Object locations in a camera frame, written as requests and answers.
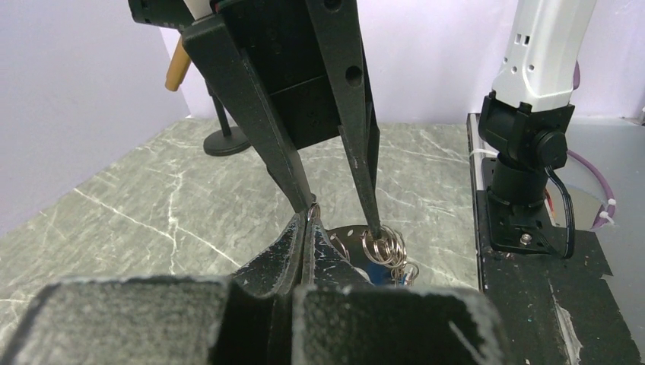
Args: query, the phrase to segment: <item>black pole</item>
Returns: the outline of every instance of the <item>black pole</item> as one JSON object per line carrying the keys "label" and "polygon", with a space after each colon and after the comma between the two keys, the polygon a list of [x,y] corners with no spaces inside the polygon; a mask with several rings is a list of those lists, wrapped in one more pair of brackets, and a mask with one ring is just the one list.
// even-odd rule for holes
{"label": "black pole", "polygon": [[211,133],[204,140],[204,152],[209,156],[230,156],[251,147],[240,127],[230,127],[226,110],[215,92],[206,84],[208,94],[213,99],[221,130]]}

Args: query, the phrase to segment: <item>wall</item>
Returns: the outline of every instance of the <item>wall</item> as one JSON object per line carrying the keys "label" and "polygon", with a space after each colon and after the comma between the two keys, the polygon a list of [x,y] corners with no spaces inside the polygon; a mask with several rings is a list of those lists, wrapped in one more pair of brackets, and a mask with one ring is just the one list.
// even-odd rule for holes
{"label": "wall", "polygon": [[128,2],[0,2],[0,236],[188,114]]}
{"label": "wall", "polygon": [[[463,123],[481,109],[501,63],[517,0],[358,0],[381,122]],[[579,116],[638,116],[645,106],[645,2],[598,0],[582,49]],[[176,32],[164,30],[170,52]],[[191,68],[190,112],[212,117]]]}

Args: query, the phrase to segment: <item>bolt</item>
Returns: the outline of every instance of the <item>bolt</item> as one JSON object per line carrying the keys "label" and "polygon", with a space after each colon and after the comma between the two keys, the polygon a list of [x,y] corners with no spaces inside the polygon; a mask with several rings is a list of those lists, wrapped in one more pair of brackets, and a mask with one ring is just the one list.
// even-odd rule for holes
{"label": "bolt", "polygon": [[531,243],[531,240],[533,237],[531,237],[530,234],[524,233],[520,238],[519,242],[522,243],[524,246],[527,246],[529,243]]}

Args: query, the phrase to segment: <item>marble table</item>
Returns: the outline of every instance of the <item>marble table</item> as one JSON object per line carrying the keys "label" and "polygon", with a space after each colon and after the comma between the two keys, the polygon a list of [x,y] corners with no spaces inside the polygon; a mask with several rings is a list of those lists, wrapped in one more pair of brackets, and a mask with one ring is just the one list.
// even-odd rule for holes
{"label": "marble table", "polygon": [[[184,119],[0,238],[0,352],[35,293],[67,275],[225,275],[293,214],[251,148],[209,157],[212,121]],[[377,199],[421,274],[477,287],[463,125],[382,125]],[[364,224],[339,138],[300,152],[322,221]]]}

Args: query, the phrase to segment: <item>screw hole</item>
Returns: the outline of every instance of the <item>screw hole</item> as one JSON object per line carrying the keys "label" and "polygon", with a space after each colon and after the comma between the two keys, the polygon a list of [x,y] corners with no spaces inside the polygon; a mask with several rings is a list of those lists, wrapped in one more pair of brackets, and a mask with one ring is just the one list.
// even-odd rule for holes
{"label": "screw hole", "polygon": [[359,87],[363,84],[363,71],[357,66],[351,66],[345,72],[345,80],[349,86]]}
{"label": "screw hole", "polygon": [[324,4],[325,8],[333,13],[340,9],[342,0],[325,0]]}

